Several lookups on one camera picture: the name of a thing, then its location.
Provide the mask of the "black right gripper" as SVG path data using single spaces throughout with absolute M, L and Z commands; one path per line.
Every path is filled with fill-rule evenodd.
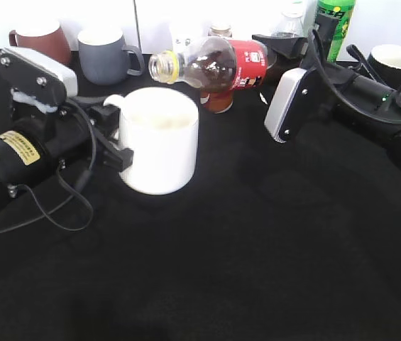
M 280 56 L 288 60 L 298 59 L 304 57 L 308 49 L 305 37 L 278 38 L 254 34 L 252 39 L 266 47 L 270 60 L 277 60 Z M 331 121 L 337 99 L 316 69 L 314 58 L 306 55 L 300 67 L 306 73 L 302 76 L 292 101 L 292 119 L 296 124 Z

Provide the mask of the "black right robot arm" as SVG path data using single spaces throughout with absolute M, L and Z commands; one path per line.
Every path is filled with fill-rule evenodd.
M 269 56 L 299 60 L 284 67 L 265 117 L 272 138 L 284 144 L 296 137 L 312 113 L 324 109 L 380 142 L 401 169 L 401 90 L 326 61 L 316 31 L 307 38 L 276 38 L 260 34 Z

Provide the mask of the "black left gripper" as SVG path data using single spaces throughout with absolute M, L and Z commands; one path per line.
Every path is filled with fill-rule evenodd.
M 24 136 L 35 147 L 40 158 L 21 166 L 15 180 L 36 185 L 52 176 L 59 160 L 77 160 L 91 150 L 90 132 L 85 120 L 72 103 L 85 111 L 95 122 L 97 161 L 102 166 L 123 172 L 133 163 L 133 150 L 119 150 L 98 129 L 117 129 L 120 109 L 104 105 L 106 97 L 68 97 L 56 112 L 44 114 L 29 104 L 11 102 L 11 129 Z

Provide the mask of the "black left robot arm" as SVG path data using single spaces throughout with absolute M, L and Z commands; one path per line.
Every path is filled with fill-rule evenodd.
M 95 166 L 101 164 L 121 172 L 133 163 L 134 151 L 112 142 L 111 135 L 118 130 L 119 111 L 107 109 L 101 97 L 66 99 L 47 114 L 16 99 L 11 109 L 13 124 L 0 134 L 0 212 L 14 198 L 28 193 L 39 214 L 3 231 L 10 232 L 40 220 L 59 227 L 61 224 L 54 214 L 71 202 L 84 207 L 87 219 L 68 230 L 85 229 L 93 220 L 94 209 L 82 192 Z M 56 177 L 67 197 L 48 208 L 36 196 L 35 187 L 51 176 Z

